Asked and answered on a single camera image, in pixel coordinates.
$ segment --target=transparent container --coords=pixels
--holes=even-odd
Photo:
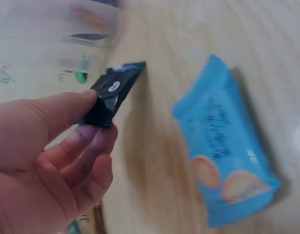
[[[0,0],[0,64],[95,72],[120,25],[114,0]]]

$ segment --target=cookie image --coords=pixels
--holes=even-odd
[[[195,175],[198,180],[209,189],[217,189],[220,185],[220,174],[215,163],[203,156],[198,155],[193,161]]]
[[[249,171],[232,172],[224,182],[222,199],[235,204],[270,191],[270,186]]]

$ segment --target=black snack packet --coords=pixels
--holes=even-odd
[[[113,117],[145,68],[146,62],[139,62],[107,69],[106,74],[90,88],[99,95],[96,104],[75,124],[111,128]]]

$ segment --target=wood grain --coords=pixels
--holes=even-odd
[[[116,118],[114,183],[104,198],[109,234],[300,233],[300,0],[126,0],[109,65],[147,60]],[[210,53],[239,80],[283,189],[257,215],[206,225],[173,105]]]

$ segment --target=blue wrapper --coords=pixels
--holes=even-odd
[[[189,146],[209,227],[234,223],[272,201],[281,183],[271,172],[238,85],[218,57],[211,55],[173,113]]]

